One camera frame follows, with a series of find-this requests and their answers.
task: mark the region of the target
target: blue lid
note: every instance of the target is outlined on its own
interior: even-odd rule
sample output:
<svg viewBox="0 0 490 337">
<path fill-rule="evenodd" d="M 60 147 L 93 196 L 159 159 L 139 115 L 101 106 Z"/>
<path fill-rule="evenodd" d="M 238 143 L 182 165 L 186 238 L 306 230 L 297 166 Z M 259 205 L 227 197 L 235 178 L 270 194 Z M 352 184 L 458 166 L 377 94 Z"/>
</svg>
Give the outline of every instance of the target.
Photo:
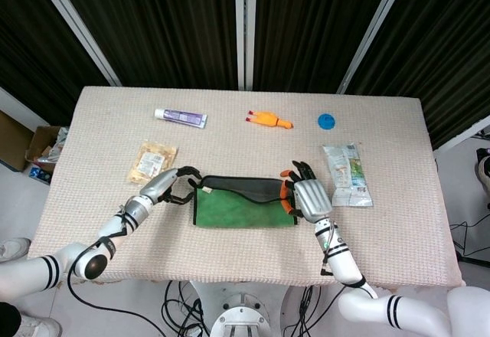
<svg viewBox="0 0 490 337">
<path fill-rule="evenodd" d="M 331 129 L 335 126 L 335 119 L 332 115 L 324 113 L 318 117 L 318 124 L 322 129 Z"/>
</svg>

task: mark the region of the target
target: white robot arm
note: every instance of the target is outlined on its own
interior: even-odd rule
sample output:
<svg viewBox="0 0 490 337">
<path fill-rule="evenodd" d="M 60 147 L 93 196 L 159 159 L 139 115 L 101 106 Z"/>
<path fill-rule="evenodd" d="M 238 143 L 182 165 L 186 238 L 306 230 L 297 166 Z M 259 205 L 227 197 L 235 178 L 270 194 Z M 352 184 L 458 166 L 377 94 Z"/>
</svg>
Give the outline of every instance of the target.
<svg viewBox="0 0 490 337">
<path fill-rule="evenodd" d="M 161 201 L 184 204 L 192 199 L 193 192 L 186 198 L 172 195 L 172 185 L 183 175 L 201 178 L 199 171 L 190 166 L 173 168 L 157 175 L 141 189 L 139 195 L 131 197 L 103 225 L 98 240 L 91 247 L 72 243 L 52 255 L 2 264 L 0 301 L 8 302 L 56 286 L 61 276 L 70 271 L 82 253 L 84 254 L 73 269 L 75 275 L 85 280 L 96 279 L 106 269 L 126 238 L 148 217 L 153 205 Z"/>
<path fill-rule="evenodd" d="M 292 179 L 292 182 L 286 181 L 286 187 L 296 193 L 301 212 L 296 210 L 295 213 L 315 224 L 315 236 L 325 255 L 322 274 L 332 275 L 353 289 L 338 301 L 341 314 L 352 322 L 379 322 L 421 335 L 451 336 L 449 319 L 437 308 L 402 296 L 377 298 L 358 269 L 337 224 L 328 217 L 332 205 L 322 183 L 306 163 L 293 161 L 293 164 L 300 176 L 292 171 L 283 172 L 281 176 Z M 332 273 L 327 272 L 326 264 Z"/>
</svg>

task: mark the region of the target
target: rubber chicken toy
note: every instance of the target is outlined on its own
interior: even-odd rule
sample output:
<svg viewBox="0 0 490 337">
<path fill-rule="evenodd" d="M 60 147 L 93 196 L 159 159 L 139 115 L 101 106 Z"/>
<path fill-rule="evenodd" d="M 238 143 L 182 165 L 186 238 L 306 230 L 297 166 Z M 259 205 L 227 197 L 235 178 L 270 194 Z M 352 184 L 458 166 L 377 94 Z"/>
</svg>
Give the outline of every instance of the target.
<svg viewBox="0 0 490 337">
<path fill-rule="evenodd" d="M 282 126 L 286 129 L 292 128 L 292 123 L 290 121 L 281 120 L 276 116 L 275 113 L 270 113 L 267 111 L 249 111 L 249 115 L 254 115 L 255 118 L 247 117 L 245 120 L 250 121 L 251 123 L 265 125 L 265 126 Z"/>
</svg>

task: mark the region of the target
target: small box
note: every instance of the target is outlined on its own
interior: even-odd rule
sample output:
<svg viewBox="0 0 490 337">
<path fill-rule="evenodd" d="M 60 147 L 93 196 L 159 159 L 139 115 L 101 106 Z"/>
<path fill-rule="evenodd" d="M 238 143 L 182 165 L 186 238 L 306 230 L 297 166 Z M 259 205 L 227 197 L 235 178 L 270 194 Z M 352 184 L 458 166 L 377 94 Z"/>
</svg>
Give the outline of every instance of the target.
<svg viewBox="0 0 490 337">
<path fill-rule="evenodd" d="M 25 159 L 38 165 L 44 171 L 53 173 L 54 163 L 40 163 L 38 158 L 42 157 L 44 150 L 48 146 L 54 146 L 61 126 L 38 126 L 31 140 L 31 145 L 25 153 Z"/>
<path fill-rule="evenodd" d="M 33 132 L 0 111 L 0 163 L 14 172 L 25 166 L 25 150 Z"/>
</svg>

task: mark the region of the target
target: textured tablecloth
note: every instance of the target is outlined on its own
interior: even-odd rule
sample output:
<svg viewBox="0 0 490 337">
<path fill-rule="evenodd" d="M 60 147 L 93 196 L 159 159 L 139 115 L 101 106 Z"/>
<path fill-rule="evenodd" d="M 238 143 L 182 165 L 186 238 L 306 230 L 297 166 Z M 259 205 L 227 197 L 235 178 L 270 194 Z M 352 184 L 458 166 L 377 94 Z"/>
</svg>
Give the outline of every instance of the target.
<svg viewBox="0 0 490 337">
<path fill-rule="evenodd" d="M 205 129 L 153 117 L 155 108 L 209 115 Z M 273 111 L 294 129 L 245 121 Z M 335 117 L 332 130 L 317 124 Z M 462 284 L 419 100 L 306 93 L 86 87 L 30 257 L 70 242 L 91 244 L 100 227 L 139 191 L 126 176 L 145 140 L 177 146 L 174 167 L 203 175 L 278 178 L 291 160 L 308 162 L 333 192 L 321 146 L 356 142 L 372 208 L 335 208 L 343 238 L 368 282 L 378 286 Z M 181 180 L 175 194 L 189 190 Z M 314 226 L 201 229 L 192 205 L 159 204 L 117 251 L 101 280 L 257 281 L 326 284 Z"/>
</svg>

